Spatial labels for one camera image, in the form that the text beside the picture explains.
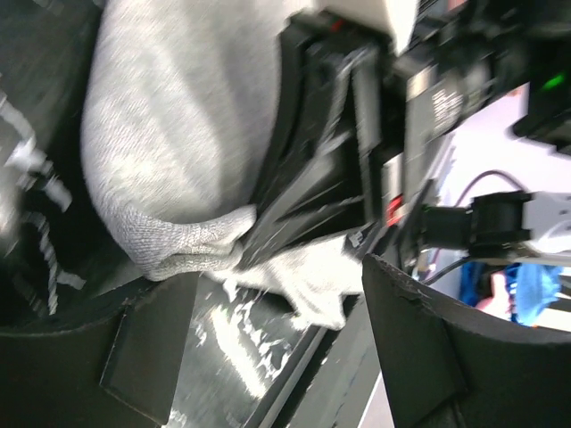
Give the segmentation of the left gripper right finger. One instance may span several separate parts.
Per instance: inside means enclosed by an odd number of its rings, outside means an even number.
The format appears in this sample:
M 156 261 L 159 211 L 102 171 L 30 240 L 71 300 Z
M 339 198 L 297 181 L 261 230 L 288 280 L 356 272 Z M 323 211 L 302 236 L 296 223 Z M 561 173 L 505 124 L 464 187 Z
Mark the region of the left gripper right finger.
M 382 259 L 362 283 L 397 427 L 568 427 L 570 334 L 491 317 Z

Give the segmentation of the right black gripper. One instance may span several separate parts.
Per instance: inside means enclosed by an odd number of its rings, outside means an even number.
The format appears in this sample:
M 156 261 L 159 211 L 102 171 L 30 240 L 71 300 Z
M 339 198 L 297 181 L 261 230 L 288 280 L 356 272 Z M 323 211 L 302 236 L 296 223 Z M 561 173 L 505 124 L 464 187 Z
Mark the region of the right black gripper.
M 364 228 L 371 247 L 400 202 L 430 192 L 443 137 L 519 81 L 527 1 L 469 1 L 434 16 L 419 3 L 408 48 L 327 10 L 281 32 L 276 189 L 243 239 L 252 268 L 305 243 Z

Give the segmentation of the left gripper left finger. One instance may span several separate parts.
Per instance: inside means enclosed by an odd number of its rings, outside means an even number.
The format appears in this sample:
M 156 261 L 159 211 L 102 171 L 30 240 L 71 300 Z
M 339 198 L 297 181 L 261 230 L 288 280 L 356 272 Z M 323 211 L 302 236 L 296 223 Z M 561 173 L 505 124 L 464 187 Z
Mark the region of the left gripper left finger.
M 160 427 L 171 406 L 197 276 L 138 278 L 1 330 L 3 427 Z

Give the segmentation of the grey cloth napkin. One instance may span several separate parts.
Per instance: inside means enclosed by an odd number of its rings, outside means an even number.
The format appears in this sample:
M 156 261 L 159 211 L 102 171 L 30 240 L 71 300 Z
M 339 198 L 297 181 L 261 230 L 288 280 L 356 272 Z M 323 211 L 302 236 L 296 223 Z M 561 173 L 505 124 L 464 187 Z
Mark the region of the grey cloth napkin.
M 110 1 L 95 49 L 81 157 L 92 202 L 143 275 L 203 272 L 284 296 L 340 329 L 361 291 L 343 238 L 241 271 L 239 239 L 268 150 L 276 37 L 302 1 Z

